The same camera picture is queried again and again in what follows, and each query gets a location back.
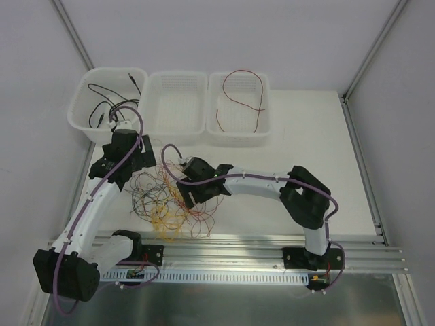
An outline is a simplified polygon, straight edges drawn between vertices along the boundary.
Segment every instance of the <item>metal floor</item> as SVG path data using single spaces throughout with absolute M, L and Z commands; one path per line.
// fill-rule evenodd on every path
M 326 295 L 298 298 L 305 294 L 304 287 L 277 285 L 107 287 L 66 319 L 54 313 L 50 300 L 42 325 L 406 325 L 391 275 L 345 274 Z

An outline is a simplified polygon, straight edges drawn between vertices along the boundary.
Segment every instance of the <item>plastic container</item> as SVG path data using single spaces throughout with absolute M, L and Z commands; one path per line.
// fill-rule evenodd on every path
M 145 132 L 163 143 L 193 145 L 205 130 L 207 75 L 194 71 L 153 73 L 143 109 Z
M 230 100 L 222 90 L 225 78 L 231 72 L 213 73 L 209 78 L 207 137 L 219 146 L 257 146 L 266 142 L 271 134 L 271 106 L 269 103 L 269 81 L 266 75 L 257 73 L 260 80 L 248 72 L 236 72 L 225 81 L 227 95 L 241 103 L 258 109 L 260 115 L 249 107 Z
M 142 96 L 139 95 L 136 86 L 128 76 L 129 73 L 135 79 Z M 139 99 L 139 104 L 137 106 L 134 103 L 126 103 L 125 105 L 131 106 L 133 108 L 137 107 L 139 113 L 142 114 L 140 107 L 145 98 L 144 95 L 147 86 L 147 77 L 147 73 L 139 68 L 101 67 L 88 71 L 80 81 L 79 87 L 75 91 L 75 95 L 69 106 L 67 114 L 68 122 L 74 128 L 83 131 L 94 143 L 98 145 L 110 143 L 111 130 L 108 125 L 110 105 L 104 103 L 99 106 L 94 115 L 92 115 L 91 125 L 97 126 L 101 114 L 104 113 L 103 120 L 98 128 L 89 127 L 89 117 L 92 111 L 101 101 L 105 101 L 105 99 L 101 95 L 98 95 L 90 90 L 88 88 L 88 84 L 94 83 L 104 86 L 117 92 L 119 95 L 128 100 Z M 118 95 L 108 90 L 94 86 L 91 87 L 109 98 L 114 103 L 123 101 L 123 99 Z M 121 112 L 126 119 L 133 123 L 133 127 L 139 131 L 139 121 L 137 116 L 130 110 L 122 110 Z

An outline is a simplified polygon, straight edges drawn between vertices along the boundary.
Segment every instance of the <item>black cable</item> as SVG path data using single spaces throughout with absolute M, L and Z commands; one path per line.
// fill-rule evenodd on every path
M 139 92 L 139 95 L 142 95 L 142 93 L 141 93 L 139 87 L 138 87 L 137 84 L 136 84 L 135 78 L 134 78 L 130 73 L 128 74 L 128 77 L 130 78 L 131 82 L 135 85 L 137 91 Z M 118 102 L 118 103 L 114 103 L 110 98 L 108 98 L 107 96 L 105 96 L 105 95 L 101 94 L 100 92 L 96 91 L 96 90 L 93 89 L 91 86 L 92 86 L 92 87 L 102 88 L 102 89 L 104 89 L 104 90 L 106 90 L 106 91 L 108 91 L 108 92 L 112 92 L 112 93 L 116 94 L 117 96 L 119 96 L 120 98 L 122 98 L 123 101 Z M 112 113 L 115 109 L 117 109 L 118 107 L 120 107 L 121 105 L 123 105 L 123 104 L 125 104 L 125 103 L 134 103 L 134 104 L 136 104 L 136 108 L 138 108 L 138 106 L 139 106 L 139 99 L 133 98 L 133 99 L 128 100 L 127 98 L 121 96 L 120 94 L 118 94 L 118 93 L 115 92 L 114 90 L 111 90 L 110 88 L 104 87 L 104 86 L 102 86 L 102 85 L 98 85 L 98 84 L 94 84 L 94 83 L 89 83 L 89 84 L 88 84 L 88 88 L 89 88 L 90 90 L 92 90 L 94 93 L 96 93 L 96 94 L 98 94 L 98 95 L 100 95 L 100 96 L 102 96 L 103 98 L 106 99 L 106 101 L 102 101 L 102 102 L 98 103 L 98 104 L 96 105 L 96 107 L 92 110 L 92 113 L 89 115 L 88 124 L 89 124 L 89 127 L 91 127 L 91 128 L 94 128 L 94 127 L 92 127 L 91 119 L 92 119 L 93 115 L 95 114 L 96 110 L 98 109 L 98 107 L 99 107 L 101 104 L 103 104 L 103 103 L 107 103 L 108 105 L 110 105 L 109 115 L 111 115 L 111 113 Z M 116 112 L 115 115 L 114 115 L 114 122 L 119 122 L 118 113 L 122 116 L 122 119 L 125 120 L 124 114 L 122 114 L 121 111 L 118 111 L 118 112 Z M 100 115 L 100 118 L 99 118 L 99 120 L 98 120 L 98 124 L 97 124 L 97 127 L 96 127 L 96 128 L 98 128 L 98 127 L 101 125 L 101 122 L 103 121 L 103 118 L 104 118 L 104 113 L 102 113 L 102 114 Z
M 109 102 L 107 102 L 107 101 L 103 101 L 103 102 L 98 103 L 98 104 L 96 105 L 96 107 L 94 108 L 94 110 L 92 111 L 92 113 L 89 115 L 88 123 L 89 123 L 89 127 L 90 127 L 90 128 L 94 128 L 94 127 L 92 127 L 92 125 L 90 124 L 90 120 L 92 119 L 92 116 L 94 115 L 94 113 L 95 113 L 95 111 L 98 109 L 98 107 L 99 107 L 100 105 L 102 105 L 103 103 L 107 103 L 107 104 L 111 107 L 111 104 L 110 104 Z M 104 118 L 104 113 L 103 113 L 103 114 L 100 116 L 100 118 L 99 118 L 97 128 L 101 125 L 101 122 L 103 121 L 103 118 Z
M 128 76 L 130 77 L 130 80 L 134 83 L 134 85 L 136 86 L 136 89 L 139 92 L 139 95 L 142 95 L 141 90 L 139 89 L 139 87 L 137 87 L 135 78 L 133 78 L 133 76 L 131 74 L 128 74 Z
M 107 88 L 107 87 L 104 87 L 104 86 L 102 86 L 102 85 L 98 85 L 98 84 L 94 84 L 94 83 L 89 83 L 89 84 L 88 84 L 88 88 L 89 88 L 90 90 L 92 90 L 94 93 L 97 93 L 98 95 L 101 95 L 102 97 L 104 97 L 106 100 L 108 100 L 108 101 L 111 102 L 112 104 L 115 104 L 115 103 L 113 103 L 113 102 L 112 102 L 108 97 L 106 97 L 105 95 L 102 95 L 100 92 L 97 92 L 96 90 L 93 90 L 93 89 L 91 88 L 91 86 L 96 86 L 96 87 L 102 88 L 102 89 L 104 89 L 104 90 L 108 90 L 109 92 L 112 92 L 112 93 L 118 95 L 118 96 L 119 96 L 120 98 L 122 98 L 123 100 L 126 100 L 126 101 L 127 101 L 127 99 L 126 99 L 125 97 L 119 95 L 119 94 L 118 94 L 117 92 L 115 92 L 114 90 L 111 90 L 111 89 L 109 89 L 109 88 Z

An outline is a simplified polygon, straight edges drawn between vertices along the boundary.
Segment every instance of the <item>bracket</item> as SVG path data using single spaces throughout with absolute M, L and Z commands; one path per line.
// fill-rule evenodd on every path
M 142 257 L 147 257 L 147 262 L 154 265 L 161 266 L 163 263 L 164 246 L 162 244 L 142 244 L 140 259 L 136 261 L 142 261 Z
M 325 255 L 317 261 L 316 268 L 310 267 L 306 250 L 303 247 L 286 247 L 283 248 L 283 261 L 286 270 L 327 270 L 328 262 L 331 270 L 341 270 L 343 267 L 343 253 L 339 248 L 329 248 Z

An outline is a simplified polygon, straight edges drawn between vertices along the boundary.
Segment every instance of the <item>red wire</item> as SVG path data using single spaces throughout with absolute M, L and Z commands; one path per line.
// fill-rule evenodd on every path
M 323 276 L 326 276 L 326 275 L 328 275 L 328 278 L 329 278 L 329 273 L 331 272 L 331 264 L 330 264 L 330 262 L 328 262 L 328 270 L 326 271 L 326 273 L 325 274 L 323 274 L 322 276 L 320 276 L 320 277 L 323 277 Z
M 238 73 L 238 72 L 251 73 L 251 74 L 255 75 L 255 76 L 258 78 L 258 80 L 260 80 L 260 83 L 261 83 L 261 97 L 260 97 L 260 104 L 258 105 L 258 109 L 255 109 L 255 108 L 253 108 L 251 105 L 248 105 L 248 104 L 246 104 L 246 103 L 242 103 L 242 102 L 236 101 L 236 100 L 234 100 L 233 98 L 230 98 L 229 95 L 226 93 L 226 91 L 225 91 L 225 82 L 226 82 L 226 80 L 227 80 L 228 77 L 230 77 L 233 73 Z M 239 69 L 239 70 L 233 71 L 232 73 L 230 73 L 229 75 L 227 75 L 227 76 L 225 77 L 224 82 L 222 83 L 222 91 L 224 92 L 225 96 L 226 96 L 230 101 L 235 102 L 235 103 L 238 103 L 238 104 L 243 105 L 243 106 L 245 106 L 245 107 L 249 107 L 250 109 L 252 109 L 252 110 L 258 112 L 258 114 L 257 114 L 257 121 L 256 121 L 256 128 L 254 129 L 254 134 L 255 134 L 256 131 L 257 131 L 257 129 L 258 129 L 258 120 L 260 119 L 260 112 L 265 110 L 265 109 L 262 109 L 262 108 L 261 108 L 261 105 L 262 105 L 262 103 L 263 103 L 264 86 L 263 86 L 263 81 L 261 80 L 260 76 L 258 76 L 258 75 L 257 75 L 256 73 L 254 73 L 253 71 L 249 71 L 249 70 L 242 70 L 242 69 Z M 219 117 L 218 117 L 218 112 L 219 112 L 219 109 L 216 110 L 216 121 L 217 121 L 217 124 L 218 124 L 218 126 L 219 126 L 219 129 L 220 129 L 222 132 L 226 132 L 226 131 L 222 128 L 222 126 L 220 125 Z

